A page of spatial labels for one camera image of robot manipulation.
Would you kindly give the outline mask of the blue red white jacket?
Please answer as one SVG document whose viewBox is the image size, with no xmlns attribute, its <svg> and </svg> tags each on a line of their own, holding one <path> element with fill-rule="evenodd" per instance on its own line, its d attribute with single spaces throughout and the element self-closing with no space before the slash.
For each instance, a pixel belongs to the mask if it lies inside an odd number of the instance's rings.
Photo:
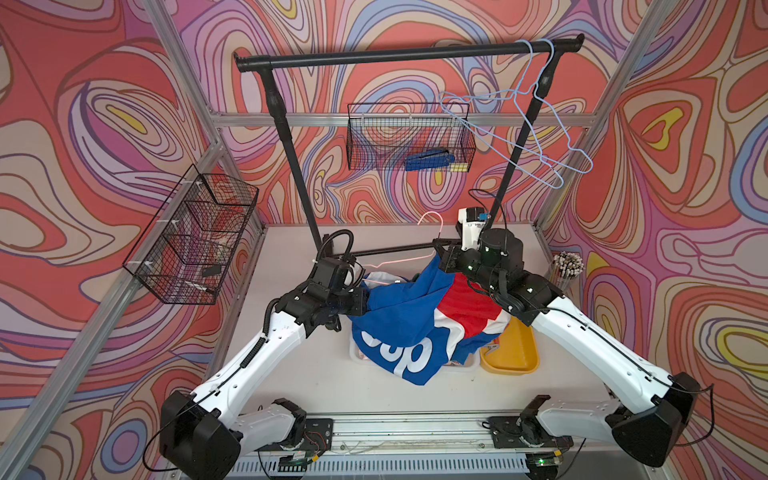
<svg viewBox="0 0 768 480">
<path fill-rule="evenodd" d="M 461 273 L 433 258 L 416 279 L 374 271 L 364 277 L 367 312 L 352 316 L 352 340 L 373 364 L 423 386 L 439 370 L 463 365 L 497 339 L 512 316 L 476 292 Z"/>
</svg>

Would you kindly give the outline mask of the pink hanger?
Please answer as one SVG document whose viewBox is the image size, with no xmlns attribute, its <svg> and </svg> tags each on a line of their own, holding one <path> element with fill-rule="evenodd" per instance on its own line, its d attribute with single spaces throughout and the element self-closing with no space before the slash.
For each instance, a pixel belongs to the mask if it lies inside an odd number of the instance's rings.
<svg viewBox="0 0 768 480">
<path fill-rule="evenodd" d="M 358 251 L 359 261 L 371 270 L 419 270 L 434 255 L 432 241 L 440 238 L 445 226 L 441 213 L 428 210 L 415 225 L 386 226 L 373 229 Z"/>
</svg>

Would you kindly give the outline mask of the blue hanger of green jacket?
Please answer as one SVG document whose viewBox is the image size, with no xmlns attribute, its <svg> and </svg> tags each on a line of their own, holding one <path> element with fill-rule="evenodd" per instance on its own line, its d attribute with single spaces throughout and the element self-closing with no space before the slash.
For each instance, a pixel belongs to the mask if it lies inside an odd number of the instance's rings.
<svg viewBox="0 0 768 480">
<path fill-rule="evenodd" d="M 594 161 L 591 156 L 581 147 L 577 147 L 572 140 L 568 127 L 563 123 L 557 108 L 547 100 L 548 90 L 554 80 L 554 73 L 557 69 L 557 63 L 559 62 L 559 55 L 563 53 L 563 49 L 558 47 L 554 41 L 550 39 L 529 41 L 529 40 L 517 40 L 516 44 L 523 45 L 527 48 L 529 53 L 529 61 L 525 66 L 522 74 L 522 79 L 518 82 L 518 85 L 514 88 L 515 92 L 512 94 L 512 100 L 515 107 L 518 107 L 518 97 L 523 93 L 531 96 L 529 103 L 530 107 L 537 107 L 538 112 L 536 114 L 525 114 L 524 126 L 528 128 L 528 133 L 524 135 L 523 140 L 516 140 L 515 147 L 520 147 L 525 153 L 535 155 L 542 166 L 545 166 L 555 176 L 554 180 L 545 180 L 538 174 L 531 174 L 531 177 L 536 181 L 543 183 L 545 186 L 551 189 L 561 189 L 565 186 L 566 180 L 563 177 L 563 171 L 566 173 L 573 173 L 576 175 L 586 175 L 591 173 L 594 169 Z M 547 54 L 547 59 L 543 66 L 539 69 L 539 73 L 536 76 L 535 81 L 531 81 L 531 85 L 526 89 L 522 86 L 522 81 L 527 77 L 528 70 L 533 64 L 534 56 L 538 54 L 536 51 L 537 45 L 544 46 L 544 52 Z M 584 166 L 576 166 L 566 160 L 558 159 L 545 153 L 545 148 L 542 146 L 539 140 L 538 134 L 535 131 L 534 116 L 538 116 L 543 108 L 546 108 L 552 115 L 555 126 L 559 129 L 560 133 L 566 140 L 567 152 L 575 156 L 581 156 L 586 161 Z"/>
</svg>

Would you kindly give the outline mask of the light blue hanger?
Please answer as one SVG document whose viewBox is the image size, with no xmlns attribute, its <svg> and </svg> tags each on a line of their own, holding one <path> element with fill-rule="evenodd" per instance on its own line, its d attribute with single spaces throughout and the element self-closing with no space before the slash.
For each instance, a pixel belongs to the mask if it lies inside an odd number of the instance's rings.
<svg viewBox="0 0 768 480">
<path fill-rule="evenodd" d="M 514 88 L 522 79 L 523 70 L 529 61 L 529 54 L 519 55 L 524 57 L 524 63 L 518 72 L 515 83 L 509 88 L 484 93 L 469 92 L 465 95 L 459 95 L 449 91 L 441 91 L 438 94 L 438 103 L 456 101 L 469 104 L 469 130 L 483 146 L 502 158 L 507 166 L 510 165 L 508 159 L 511 157 L 515 141 L 521 130 L 521 126 L 524 123 L 523 116 L 531 101 L 531 96 L 523 93 L 518 97 L 518 107 L 515 107 L 513 104 L 512 94 L 515 92 Z M 524 89 L 531 85 L 531 81 L 536 80 L 539 69 L 543 66 L 546 59 L 546 53 L 539 53 L 534 56 L 533 64 L 528 70 L 527 77 L 522 81 Z M 554 127 L 559 130 L 555 126 L 555 121 L 552 115 L 546 108 L 543 108 L 539 115 L 540 114 L 545 114 L 549 120 L 554 122 Z M 516 172 L 521 173 L 523 177 L 530 179 L 547 189 L 560 190 L 551 189 L 531 177 L 531 174 L 538 174 L 545 180 L 555 179 L 554 174 L 550 172 L 547 167 L 542 166 L 535 155 L 522 152 L 517 161 L 517 168 L 514 173 Z"/>
</svg>

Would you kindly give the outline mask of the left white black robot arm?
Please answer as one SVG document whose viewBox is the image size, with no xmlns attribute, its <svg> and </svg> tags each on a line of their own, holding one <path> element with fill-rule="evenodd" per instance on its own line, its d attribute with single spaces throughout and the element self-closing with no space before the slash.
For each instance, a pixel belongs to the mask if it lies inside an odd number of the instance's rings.
<svg viewBox="0 0 768 480">
<path fill-rule="evenodd" d="M 175 392 L 163 403 L 157 433 L 160 454 L 191 479 L 223 479 L 243 454 L 265 446 L 304 443 L 307 414 L 279 398 L 252 414 L 243 409 L 276 366 L 318 328 L 338 332 L 341 316 L 366 310 L 363 271 L 351 250 L 338 256 L 330 243 L 348 229 L 329 234 L 308 277 L 271 300 L 262 330 L 218 372 L 190 393 Z"/>
</svg>

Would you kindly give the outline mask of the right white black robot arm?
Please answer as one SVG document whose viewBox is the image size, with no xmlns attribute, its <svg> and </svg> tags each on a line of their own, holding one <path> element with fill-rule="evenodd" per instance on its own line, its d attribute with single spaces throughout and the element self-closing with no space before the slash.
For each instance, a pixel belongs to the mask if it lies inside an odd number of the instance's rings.
<svg viewBox="0 0 768 480">
<path fill-rule="evenodd" d="M 664 465 L 687 427 L 700 384 L 668 373 L 633 352 L 589 319 L 562 290 L 524 267 L 523 244 L 510 231 L 487 229 L 475 245 L 434 240 L 439 267 L 461 273 L 502 311 L 558 343 L 611 393 L 605 402 L 539 395 L 521 412 L 521 442 L 538 447 L 557 437 L 613 443 L 634 460 Z"/>
</svg>

